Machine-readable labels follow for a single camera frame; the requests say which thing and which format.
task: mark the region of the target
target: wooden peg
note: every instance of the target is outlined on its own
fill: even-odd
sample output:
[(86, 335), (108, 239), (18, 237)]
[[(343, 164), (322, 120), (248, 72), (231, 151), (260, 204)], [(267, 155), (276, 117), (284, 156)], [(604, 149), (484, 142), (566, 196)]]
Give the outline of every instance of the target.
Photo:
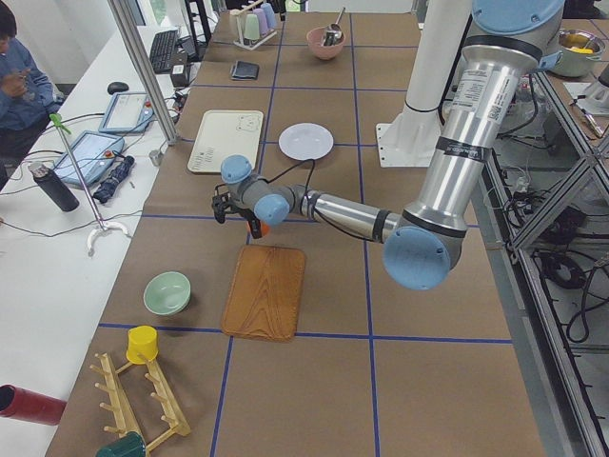
[(124, 429), (111, 426), (105, 426), (104, 431), (107, 431), (108, 433), (116, 433), (117, 435), (125, 433)]
[(165, 414), (161, 416), (161, 420), (167, 422), (170, 427), (175, 427), (178, 425), (178, 421), (174, 417), (167, 417)]
[(156, 378), (155, 378), (154, 376), (152, 376), (150, 373), (146, 373), (146, 374), (144, 375), (144, 377), (145, 377), (146, 379), (148, 379), (148, 380), (149, 380), (149, 381), (150, 381), (152, 384), (160, 384), (160, 383), (161, 383), (161, 380), (156, 379)]
[(90, 369), (92, 369), (93, 371), (95, 371), (98, 374), (101, 374), (102, 376), (106, 376), (108, 373), (107, 371), (103, 371), (101, 368), (97, 367), (96, 365), (89, 365), (88, 366)]
[(167, 403), (167, 398), (165, 398), (163, 395), (159, 395), (156, 392), (152, 392), (150, 396), (159, 403)]
[(131, 362), (127, 362), (122, 367), (120, 367), (116, 370), (116, 374), (121, 374), (123, 371), (125, 371), (127, 368), (131, 367), (132, 365), (133, 364)]
[(106, 411), (111, 411), (111, 412), (121, 410), (119, 407), (113, 407), (112, 405), (109, 405), (108, 403), (103, 403), (103, 402), (99, 404), (99, 407), (101, 409), (105, 409)]
[(114, 389), (109, 388), (108, 386), (106, 386), (105, 384), (99, 384), (99, 383), (95, 383), (95, 386), (97, 388), (99, 388), (100, 390), (103, 390), (104, 392), (107, 393), (111, 393), (114, 391)]

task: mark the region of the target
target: computer mouse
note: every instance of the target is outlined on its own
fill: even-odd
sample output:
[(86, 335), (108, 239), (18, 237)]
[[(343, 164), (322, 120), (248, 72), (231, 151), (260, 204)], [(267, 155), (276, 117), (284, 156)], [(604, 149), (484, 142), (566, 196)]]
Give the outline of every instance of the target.
[(114, 81), (113, 83), (108, 84), (108, 93), (112, 95), (116, 92), (124, 92), (129, 90), (129, 86), (127, 83), (121, 83), (120, 81)]

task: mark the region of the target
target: light blue joint cap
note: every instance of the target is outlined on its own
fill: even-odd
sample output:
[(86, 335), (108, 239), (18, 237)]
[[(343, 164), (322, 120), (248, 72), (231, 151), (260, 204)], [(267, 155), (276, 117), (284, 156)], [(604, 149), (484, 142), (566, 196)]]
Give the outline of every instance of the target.
[(220, 174), (227, 184), (241, 183), (251, 174), (251, 164), (243, 155), (229, 155), (222, 161)]
[(440, 239), (420, 227), (401, 227), (384, 243), (384, 269), (405, 288), (428, 290), (450, 271), (450, 256)]
[(472, 18), (493, 35), (517, 35), (541, 27), (562, 8), (564, 0), (474, 0)]
[(289, 204), (281, 195), (270, 193), (258, 200), (254, 206), (254, 214), (265, 224), (277, 226), (289, 214)]

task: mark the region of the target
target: yellow cup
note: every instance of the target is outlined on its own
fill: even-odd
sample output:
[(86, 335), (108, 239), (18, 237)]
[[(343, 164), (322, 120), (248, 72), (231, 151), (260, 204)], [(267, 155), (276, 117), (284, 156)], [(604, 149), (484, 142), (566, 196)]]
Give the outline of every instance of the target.
[(154, 360), (159, 353), (156, 329), (139, 326), (128, 332), (127, 360), (135, 365), (144, 365), (144, 359)]

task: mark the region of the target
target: black water bottle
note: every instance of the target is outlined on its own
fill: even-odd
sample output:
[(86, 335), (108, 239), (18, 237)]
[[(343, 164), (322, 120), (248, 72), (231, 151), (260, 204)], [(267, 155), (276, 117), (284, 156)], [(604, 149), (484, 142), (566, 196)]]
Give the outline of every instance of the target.
[(53, 171), (45, 167), (41, 162), (34, 162), (29, 166), (29, 171), (34, 178), (34, 183), (40, 186), (46, 195), (55, 202), (62, 211), (72, 211), (78, 207), (78, 199), (68, 189), (68, 186), (59, 179), (59, 176)]

